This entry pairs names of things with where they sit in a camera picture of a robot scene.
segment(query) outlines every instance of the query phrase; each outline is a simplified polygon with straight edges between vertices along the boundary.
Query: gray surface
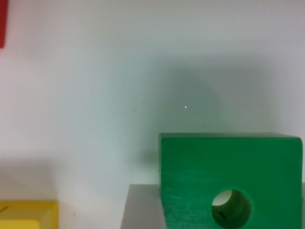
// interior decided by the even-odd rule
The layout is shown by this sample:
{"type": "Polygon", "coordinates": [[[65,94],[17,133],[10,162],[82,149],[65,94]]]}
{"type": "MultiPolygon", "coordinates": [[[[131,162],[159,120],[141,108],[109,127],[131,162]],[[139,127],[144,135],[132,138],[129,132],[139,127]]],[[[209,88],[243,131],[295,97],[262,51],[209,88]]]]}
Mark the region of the gray surface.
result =
{"type": "Polygon", "coordinates": [[[130,185],[121,229],[166,229],[157,185],[130,185]]]}
{"type": "Polygon", "coordinates": [[[119,229],[129,185],[158,182],[159,133],[305,139],[304,12],[301,0],[10,0],[0,198],[58,199],[61,229],[119,229]]]}

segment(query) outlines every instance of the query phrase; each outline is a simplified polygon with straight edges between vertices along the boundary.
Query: hole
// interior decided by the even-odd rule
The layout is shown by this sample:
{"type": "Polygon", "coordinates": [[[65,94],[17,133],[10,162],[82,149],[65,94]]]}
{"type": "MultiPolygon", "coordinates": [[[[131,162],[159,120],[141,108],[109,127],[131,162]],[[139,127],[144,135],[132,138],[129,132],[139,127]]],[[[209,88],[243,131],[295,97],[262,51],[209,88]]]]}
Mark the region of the hole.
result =
{"type": "Polygon", "coordinates": [[[212,203],[213,218],[223,228],[242,227],[249,220],[251,212],[250,200],[237,190],[226,190],[218,194],[212,203]]]}

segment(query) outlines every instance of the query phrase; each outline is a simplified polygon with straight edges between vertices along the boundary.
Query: yellow wooden block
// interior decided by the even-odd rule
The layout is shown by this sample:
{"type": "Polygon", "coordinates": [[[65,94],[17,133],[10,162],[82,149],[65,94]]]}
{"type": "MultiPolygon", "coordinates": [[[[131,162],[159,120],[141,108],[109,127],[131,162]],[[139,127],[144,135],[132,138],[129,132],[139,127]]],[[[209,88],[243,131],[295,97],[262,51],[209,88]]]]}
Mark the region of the yellow wooden block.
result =
{"type": "Polygon", "coordinates": [[[0,200],[0,228],[58,229],[58,203],[0,200]]]}

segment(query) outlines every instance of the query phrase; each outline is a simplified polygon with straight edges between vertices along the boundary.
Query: red block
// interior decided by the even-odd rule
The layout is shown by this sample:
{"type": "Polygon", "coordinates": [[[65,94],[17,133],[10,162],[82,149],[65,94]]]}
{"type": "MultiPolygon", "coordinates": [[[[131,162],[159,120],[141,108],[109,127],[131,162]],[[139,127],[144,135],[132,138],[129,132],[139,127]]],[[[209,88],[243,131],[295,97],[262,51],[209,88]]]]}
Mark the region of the red block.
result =
{"type": "Polygon", "coordinates": [[[8,18],[9,0],[0,0],[0,49],[4,48],[8,18]]]}

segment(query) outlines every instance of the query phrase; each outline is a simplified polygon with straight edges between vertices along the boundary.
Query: green wooden block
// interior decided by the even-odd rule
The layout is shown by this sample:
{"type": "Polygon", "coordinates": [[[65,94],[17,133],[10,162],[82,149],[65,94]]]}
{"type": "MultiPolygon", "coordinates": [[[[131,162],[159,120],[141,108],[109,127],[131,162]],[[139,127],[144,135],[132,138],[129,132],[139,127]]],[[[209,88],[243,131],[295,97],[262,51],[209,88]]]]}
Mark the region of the green wooden block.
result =
{"type": "Polygon", "coordinates": [[[277,134],[161,134],[168,229],[301,229],[302,141],[277,134]],[[224,204],[214,198],[233,190],[224,204]]]}

